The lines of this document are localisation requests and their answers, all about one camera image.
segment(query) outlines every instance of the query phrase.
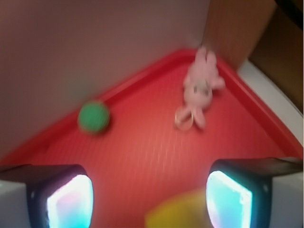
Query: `green ball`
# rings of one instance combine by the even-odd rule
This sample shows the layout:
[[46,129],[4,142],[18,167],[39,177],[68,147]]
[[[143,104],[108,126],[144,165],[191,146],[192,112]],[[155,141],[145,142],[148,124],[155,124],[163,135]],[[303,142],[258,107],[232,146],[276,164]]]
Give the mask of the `green ball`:
[[79,127],[88,133],[98,133],[104,130],[110,121],[109,109],[101,102],[85,104],[78,116]]

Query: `stuffed bunny ear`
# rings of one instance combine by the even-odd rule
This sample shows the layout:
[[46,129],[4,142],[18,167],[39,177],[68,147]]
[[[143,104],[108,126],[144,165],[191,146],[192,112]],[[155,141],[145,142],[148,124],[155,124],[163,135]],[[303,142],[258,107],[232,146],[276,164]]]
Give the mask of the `stuffed bunny ear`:
[[214,54],[213,51],[209,51],[207,54],[207,64],[211,66],[216,66],[217,65],[217,58]]
[[225,81],[222,77],[218,76],[211,81],[210,86],[212,90],[222,89],[225,87]]
[[207,50],[204,46],[200,47],[195,55],[195,62],[204,60],[206,62]]
[[190,79],[190,75],[188,73],[184,79],[183,86],[187,87],[190,84],[190,82],[191,82],[191,79]]
[[205,129],[206,127],[206,120],[203,114],[202,109],[200,108],[196,108],[193,110],[193,117],[194,117],[194,121],[196,123],[196,125],[200,128],[200,129]]

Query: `red tray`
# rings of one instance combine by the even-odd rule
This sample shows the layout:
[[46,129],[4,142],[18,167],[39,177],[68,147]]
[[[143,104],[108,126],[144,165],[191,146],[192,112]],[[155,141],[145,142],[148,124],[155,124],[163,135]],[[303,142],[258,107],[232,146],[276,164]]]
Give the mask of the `red tray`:
[[303,157],[284,124],[219,58],[227,87],[205,112],[206,130],[174,128],[195,52],[173,53],[101,95],[112,114],[105,134],[80,132],[77,110],[1,163],[79,163],[94,185],[92,227],[143,227],[162,201],[204,187],[216,159]]

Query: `wooden panel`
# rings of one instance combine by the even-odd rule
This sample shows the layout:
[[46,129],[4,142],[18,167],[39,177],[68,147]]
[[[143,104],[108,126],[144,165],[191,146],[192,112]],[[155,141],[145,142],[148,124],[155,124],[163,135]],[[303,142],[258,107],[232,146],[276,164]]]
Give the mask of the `wooden panel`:
[[274,0],[212,0],[203,44],[237,69],[254,49],[275,8]]
[[[303,1],[296,3],[303,10]],[[281,9],[275,11],[250,61],[303,112],[303,31]]]

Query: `tray rim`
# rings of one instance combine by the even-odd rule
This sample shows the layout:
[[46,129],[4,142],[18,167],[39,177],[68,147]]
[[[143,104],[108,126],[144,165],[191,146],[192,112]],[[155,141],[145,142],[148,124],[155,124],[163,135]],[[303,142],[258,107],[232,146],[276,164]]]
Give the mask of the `tray rim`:
[[[182,64],[191,63],[196,54],[196,49],[182,49],[158,60],[144,70],[127,77],[121,83],[108,89],[101,95],[90,100],[101,100],[106,105],[111,106],[126,94],[136,91],[139,87],[149,83],[166,71]],[[237,73],[228,66],[220,57],[217,57],[219,72],[225,72],[224,77],[227,89],[246,108],[246,110],[257,120],[267,134],[290,156],[303,158],[303,147],[296,137],[290,132],[285,124],[275,113],[246,85]],[[49,126],[45,130],[32,137],[24,144],[4,155],[0,164],[11,164],[27,157],[29,153],[35,153],[39,149],[45,148],[60,136],[77,127],[78,113],[81,107],[71,112],[61,120]]]

